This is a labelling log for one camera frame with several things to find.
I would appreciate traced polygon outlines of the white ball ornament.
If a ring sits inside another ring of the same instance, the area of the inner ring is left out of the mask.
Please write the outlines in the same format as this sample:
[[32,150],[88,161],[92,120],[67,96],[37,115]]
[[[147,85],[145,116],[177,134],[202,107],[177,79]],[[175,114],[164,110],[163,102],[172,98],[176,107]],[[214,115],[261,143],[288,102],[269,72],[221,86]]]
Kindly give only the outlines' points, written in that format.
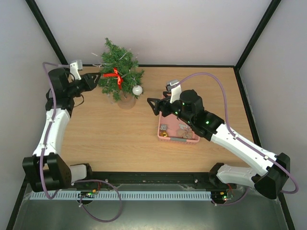
[[134,87],[132,88],[132,93],[133,93],[134,95],[136,95],[136,96],[141,95],[142,92],[143,92],[143,89],[142,89],[142,86],[140,86],[140,85],[134,86]]

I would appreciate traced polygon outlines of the red bow ornament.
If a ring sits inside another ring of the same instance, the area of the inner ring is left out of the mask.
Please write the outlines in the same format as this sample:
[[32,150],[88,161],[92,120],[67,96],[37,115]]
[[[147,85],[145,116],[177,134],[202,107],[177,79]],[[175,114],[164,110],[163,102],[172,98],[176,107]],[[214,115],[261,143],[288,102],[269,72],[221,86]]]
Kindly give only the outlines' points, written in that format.
[[104,78],[116,78],[117,79],[117,85],[120,90],[122,90],[122,83],[123,83],[123,78],[120,76],[119,71],[117,68],[113,68],[112,73],[104,73],[103,74]]

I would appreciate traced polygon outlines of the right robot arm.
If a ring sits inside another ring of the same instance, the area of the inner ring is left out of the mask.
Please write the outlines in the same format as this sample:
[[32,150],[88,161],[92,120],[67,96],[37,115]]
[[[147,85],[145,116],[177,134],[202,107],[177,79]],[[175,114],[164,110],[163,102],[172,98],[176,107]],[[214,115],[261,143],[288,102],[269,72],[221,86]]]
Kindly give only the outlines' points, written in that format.
[[222,146],[238,156],[249,167],[235,167],[216,163],[209,171],[209,182],[213,187],[223,184],[240,184],[254,188],[268,199],[276,199],[290,172],[290,158],[276,155],[250,142],[219,116],[204,109],[202,98],[194,90],[183,91],[177,100],[171,96],[163,99],[148,98],[155,115],[174,115],[187,124],[200,138]]

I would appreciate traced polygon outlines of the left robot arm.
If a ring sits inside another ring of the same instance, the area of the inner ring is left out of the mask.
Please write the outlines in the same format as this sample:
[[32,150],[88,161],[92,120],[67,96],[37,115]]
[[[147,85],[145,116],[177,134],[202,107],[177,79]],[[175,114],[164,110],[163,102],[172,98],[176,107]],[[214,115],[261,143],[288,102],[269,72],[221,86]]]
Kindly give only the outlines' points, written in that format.
[[23,159],[26,178],[34,192],[67,189],[72,183],[85,179],[92,172],[88,163],[68,166],[61,158],[65,129],[75,107],[74,98],[92,91],[98,84],[100,73],[78,76],[65,68],[48,72],[51,89],[47,92],[46,123],[31,157]]

